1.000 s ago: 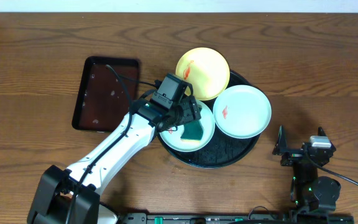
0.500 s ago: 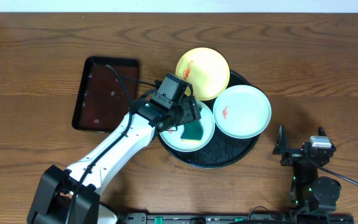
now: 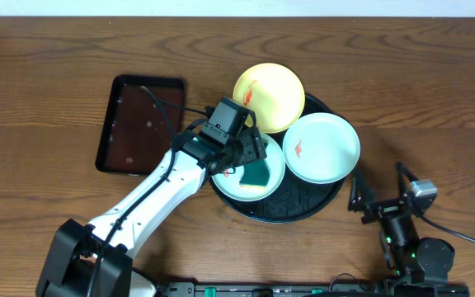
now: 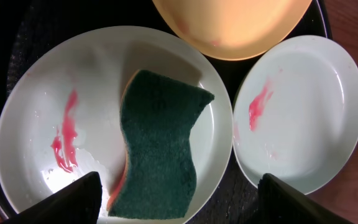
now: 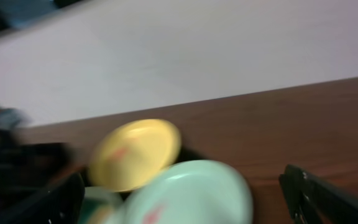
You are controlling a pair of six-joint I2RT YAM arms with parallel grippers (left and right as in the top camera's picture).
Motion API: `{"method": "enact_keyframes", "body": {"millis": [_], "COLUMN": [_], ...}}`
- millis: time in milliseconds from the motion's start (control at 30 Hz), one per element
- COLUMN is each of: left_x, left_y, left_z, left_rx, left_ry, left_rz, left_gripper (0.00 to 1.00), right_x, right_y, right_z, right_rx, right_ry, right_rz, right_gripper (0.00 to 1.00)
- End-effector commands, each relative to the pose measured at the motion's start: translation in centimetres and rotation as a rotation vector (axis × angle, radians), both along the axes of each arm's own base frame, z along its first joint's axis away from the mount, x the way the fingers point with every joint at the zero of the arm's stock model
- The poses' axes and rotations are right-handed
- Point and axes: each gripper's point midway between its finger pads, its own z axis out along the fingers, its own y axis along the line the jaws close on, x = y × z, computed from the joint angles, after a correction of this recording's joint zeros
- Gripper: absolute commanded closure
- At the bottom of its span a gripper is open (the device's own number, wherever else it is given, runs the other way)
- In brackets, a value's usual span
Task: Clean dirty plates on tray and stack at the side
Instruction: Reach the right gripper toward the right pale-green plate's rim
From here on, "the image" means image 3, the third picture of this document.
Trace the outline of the green yellow sponge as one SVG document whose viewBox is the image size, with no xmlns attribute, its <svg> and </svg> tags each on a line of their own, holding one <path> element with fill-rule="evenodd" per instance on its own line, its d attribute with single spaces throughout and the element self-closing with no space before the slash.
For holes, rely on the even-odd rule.
<svg viewBox="0 0 475 297">
<path fill-rule="evenodd" d="M 266 187 L 270 180 L 270 169 L 265 160 L 258 160 L 243 166 L 243 175 L 239 181 L 242 187 Z"/>
</svg>

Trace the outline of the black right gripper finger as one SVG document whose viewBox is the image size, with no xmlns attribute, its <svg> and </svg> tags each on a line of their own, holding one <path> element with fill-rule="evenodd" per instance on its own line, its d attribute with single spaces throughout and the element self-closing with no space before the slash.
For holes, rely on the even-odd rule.
<svg viewBox="0 0 475 297">
<path fill-rule="evenodd" d="M 397 182 L 399 184 L 405 184 L 405 180 L 409 182 L 414 182 L 418 180 L 418 177 L 414 175 L 407 166 L 402 162 L 396 163 L 396 170 L 397 170 Z"/>
<path fill-rule="evenodd" d="M 354 212 L 369 212 L 376 203 L 374 193 L 370 190 L 362 171 L 355 168 L 351 174 L 351 190 L 348 210 Z"/>
</svg>

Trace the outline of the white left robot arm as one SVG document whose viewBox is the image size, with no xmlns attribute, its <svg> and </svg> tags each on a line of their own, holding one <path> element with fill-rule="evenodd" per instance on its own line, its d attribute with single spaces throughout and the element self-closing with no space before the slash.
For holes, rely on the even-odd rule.
<svg viewBox="0 0 475 297">
<path fill-rule="evenodd" d="M 178 134 L 156 169 L 121 202 L 86 225 L 68 219 L 59 227 L 36 295 L 155 295 L 155 284 L 133 269 L 146 240 L 209 176 L 265 157 L 256 128 L 236 136 L 214 127 Z"/>
</svg>

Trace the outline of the yellow plate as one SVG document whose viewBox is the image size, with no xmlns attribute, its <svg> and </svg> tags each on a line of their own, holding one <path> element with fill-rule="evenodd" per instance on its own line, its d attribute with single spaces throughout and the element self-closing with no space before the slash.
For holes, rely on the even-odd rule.
<svg viewBox="0 0 475 297">
<path fill-rule="evenodd" d="M 298 76 L 281 64 L 247 69 L 234 85 L 232 99 L 253 111 L 256 126 L 266 134 L 287 130 L 303 113 L 305 92 Z"/>
</svg>

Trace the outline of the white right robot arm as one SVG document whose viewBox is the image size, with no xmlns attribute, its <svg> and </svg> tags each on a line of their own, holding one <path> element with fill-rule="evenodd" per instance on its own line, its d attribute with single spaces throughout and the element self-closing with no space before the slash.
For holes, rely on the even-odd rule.
<svg viewBox="0 0 475 297">
<path fill-rule="evenodd" d="M 454 248 L 443 239 L 420 238 L 413 222 L 432 206 L 437 187 L 429 179 L 417 178 L 402 163 L 396 165 L 396 171 L 399 196 L 378 201 L 362 171 L 356 168 L 352 172 L 348 210 L 361 212 L 363 224 L 380 224 L 388 265 L 404 283 L 447 285 L 454 264 Z"/>
</svg>

